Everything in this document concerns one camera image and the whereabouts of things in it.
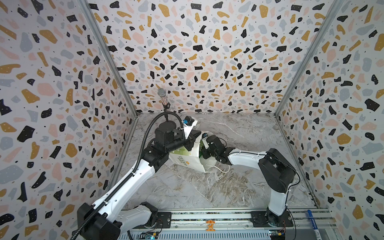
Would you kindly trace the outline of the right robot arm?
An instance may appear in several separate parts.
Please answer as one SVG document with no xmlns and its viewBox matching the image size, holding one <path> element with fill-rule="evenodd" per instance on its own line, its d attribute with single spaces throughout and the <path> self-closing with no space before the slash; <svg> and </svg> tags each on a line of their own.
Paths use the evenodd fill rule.
<svg viewBox="0 0 384 240">
<path fill-rule="evenodd" d="M 278 227 L 288 215 L 287 198 L 297 171 L 289 161 L 274 148 L 266 152 L 251 152 L 225 146 L 215 135 L 203 134 L 203 157 L 213 157 L 229 166 L 244 166 L 260 170 L 271 188 L 270 202 L 263 220 Z"/>
</svg>

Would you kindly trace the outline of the white paper shopping bag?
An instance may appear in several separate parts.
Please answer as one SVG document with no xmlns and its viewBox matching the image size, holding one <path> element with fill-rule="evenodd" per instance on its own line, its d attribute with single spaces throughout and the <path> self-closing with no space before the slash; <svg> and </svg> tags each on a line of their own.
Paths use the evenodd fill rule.
<svg viewBox="0 0 384 240">
<path fill-rule="evenodd" d="M 179 148 L 169 154 L 169 159 L 176 165 L 186 167 L 198 172 L 206 173 L 208 170 L 217 167 L 217 161 L 215 158 L 210 157 L 208 159 L 204 159 L 201 153 L 201 148 L 203 146 L 202 143 L 202 134 L 196 139 L 194 147 L 191 151 L 188 151 L 186 148 Z"/>
</svg>

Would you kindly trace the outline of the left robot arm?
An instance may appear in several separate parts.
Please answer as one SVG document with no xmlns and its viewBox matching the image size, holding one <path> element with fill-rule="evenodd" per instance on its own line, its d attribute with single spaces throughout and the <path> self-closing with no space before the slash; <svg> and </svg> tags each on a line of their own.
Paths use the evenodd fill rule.
<svg viewBox="0 0 384 240">
<path fill-rule="evenodd" d="M 133 210 L 122 209 L 134 193 L 168 161 L 172 151 L 182 147 L 191 151 L 201 131 L 195 130 L 198 121 L 190 116 L 161 123 L 155 138 L 147 141 L 149 133 L 160 115 L 149 124 L 141 144 L 138 160 L 125 176 L 92 205 L 83 204 L 77 211 L 78 229 L 71 238 L 85 240 L 117 240 L 122 233 L 137 226 L 152 228 L 158 220 L 158 209 L 144 202 Z"/>
</svg>

